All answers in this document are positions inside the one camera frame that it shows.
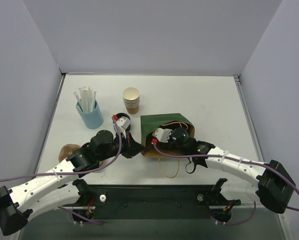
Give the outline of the green paper bag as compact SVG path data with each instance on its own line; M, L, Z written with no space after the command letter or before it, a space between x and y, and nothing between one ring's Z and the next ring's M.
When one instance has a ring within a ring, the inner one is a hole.
M161 173L169 179L174 179L178 175L180 163L177 164L176 173L168 175L161 164L161 159L165 156L155 150L152 142L156 143L160 151L171 154L172 132L177 128L184 128L190 137L195 135L194 125L180 113L150 114L140 117L141 144L144 146L141 154L146 158L158 159Z

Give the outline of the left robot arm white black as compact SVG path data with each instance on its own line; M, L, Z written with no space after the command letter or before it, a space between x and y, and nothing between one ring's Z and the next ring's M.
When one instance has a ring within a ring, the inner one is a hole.
M7 188L0 187L0 229L12 235L36 216L64 205L87 205L91 199L85 175L104 169L100 162L119 156L131 159L144 150L130 132L99 131L52 169L30 177L30 180Z

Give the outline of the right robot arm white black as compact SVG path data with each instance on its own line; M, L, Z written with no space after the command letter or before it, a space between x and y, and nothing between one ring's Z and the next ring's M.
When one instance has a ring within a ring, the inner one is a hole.
M295 182L280 162L271 160L266 163L238 157L211 143L197 141L183 127L174 129L169 140L172 151L192 155L196 164L242 180L214 188L211 198L215 203L222 204L226 200L256 202L278 214L287 209Z

